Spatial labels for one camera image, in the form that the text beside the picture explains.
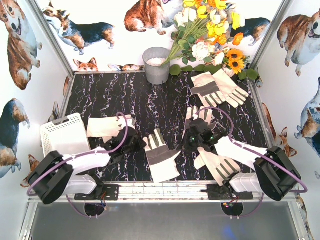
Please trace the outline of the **white grey work glove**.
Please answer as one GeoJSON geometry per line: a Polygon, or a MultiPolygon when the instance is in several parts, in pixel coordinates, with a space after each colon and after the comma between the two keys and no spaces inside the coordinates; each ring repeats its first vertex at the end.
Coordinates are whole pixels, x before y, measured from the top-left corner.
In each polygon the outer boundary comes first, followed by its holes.
{"type": "Polygon", "coordinates": [[[184,136],[186,131],[190,128],[190,122],[197,119],[204,120],[211,130],[213,130],[217,126],[216,122],[212,122],[212,120],[214,119],[212,109],[206,109],[204,106],[201,106],[200,108],[198,108],[197,106],[189,106],[186,111],[182,136],[184,136]]]}

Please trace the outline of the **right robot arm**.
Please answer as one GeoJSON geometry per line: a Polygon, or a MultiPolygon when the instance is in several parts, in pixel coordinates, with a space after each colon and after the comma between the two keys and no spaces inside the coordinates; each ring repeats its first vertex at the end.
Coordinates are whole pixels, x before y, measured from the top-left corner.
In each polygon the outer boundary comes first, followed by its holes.
{"type": "Polygon", "coordinates": [[[214,132],[214,127],[201,118],[189,117],[180,148],[198,152],[194,167],[207,167],[218,186],[231,195],[257,192],[281,201],[300,182],[300,174],[281,148],[230,140],[225,132],[214,132]]]}

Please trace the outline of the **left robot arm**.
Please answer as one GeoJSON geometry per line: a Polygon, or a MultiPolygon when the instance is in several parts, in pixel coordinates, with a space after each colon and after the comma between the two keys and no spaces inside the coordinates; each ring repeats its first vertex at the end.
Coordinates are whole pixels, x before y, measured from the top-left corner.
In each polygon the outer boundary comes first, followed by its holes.
{"type": "Polygon", "coordinates": [[[89,170],[114,165],[124,156],[142,151],[146,143],[132,127],[101,146],[75,155],[54,150],[27,177],[29,196],[38,196],[45,205],[62,196],[75,195],[77,200],[97,200],[108,194],[107,186],[88,174],[89,170]]]}

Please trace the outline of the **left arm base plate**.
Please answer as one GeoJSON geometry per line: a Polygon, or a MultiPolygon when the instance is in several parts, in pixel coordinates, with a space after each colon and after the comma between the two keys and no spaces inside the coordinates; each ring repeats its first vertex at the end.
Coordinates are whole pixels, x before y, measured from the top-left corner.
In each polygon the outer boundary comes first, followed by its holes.
{"type": "Polygon", "coordinates": [[[78,193],[74,195],[76,201],[117,201],[119,197],[118,184],[98,185],[90,194],[78,193]]]}

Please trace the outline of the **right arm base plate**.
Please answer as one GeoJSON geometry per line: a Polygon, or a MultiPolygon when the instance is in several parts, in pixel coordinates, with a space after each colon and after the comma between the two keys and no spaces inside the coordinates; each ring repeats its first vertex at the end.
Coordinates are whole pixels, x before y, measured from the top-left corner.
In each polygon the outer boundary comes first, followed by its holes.
{"type": "Polygon", "coordinates": [[[205,192],[208,195],[208,199],[213,200],[233,200],[238,198],[239,200],[252,200],[254,198],[252,192],[232,192],[228,188],[221,187],[217,184],[207,184],[205,192]]]}

